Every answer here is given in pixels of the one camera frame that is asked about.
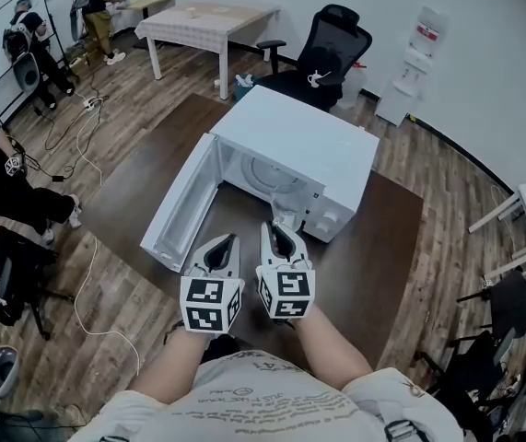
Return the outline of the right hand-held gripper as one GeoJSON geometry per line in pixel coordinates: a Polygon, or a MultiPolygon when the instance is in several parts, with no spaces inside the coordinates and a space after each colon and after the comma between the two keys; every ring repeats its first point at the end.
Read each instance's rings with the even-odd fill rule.
{"type": "Polygon", "coordinates": [[[284,224],[261,225],[261,263],[256,270],[258,294],[272,320],[306,317],[315,298],[315,272],[275,266],[276,256],[291,265],[309,260],[303,238],[284,224]]]}

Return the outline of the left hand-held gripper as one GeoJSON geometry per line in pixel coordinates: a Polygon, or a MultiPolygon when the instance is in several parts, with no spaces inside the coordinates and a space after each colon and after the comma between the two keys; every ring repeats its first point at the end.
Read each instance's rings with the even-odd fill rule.
{"type": "MultiPolygon", "coordinates": [[[[204,273],[240,273],[240,239],[235,234],[212,238],[198,248],[192,267],[204,273]]],[[[191,277],[181,279],[181,314],[189,332],[226,334],[237,318],[245,286],[242,279],[191,277]]]]}

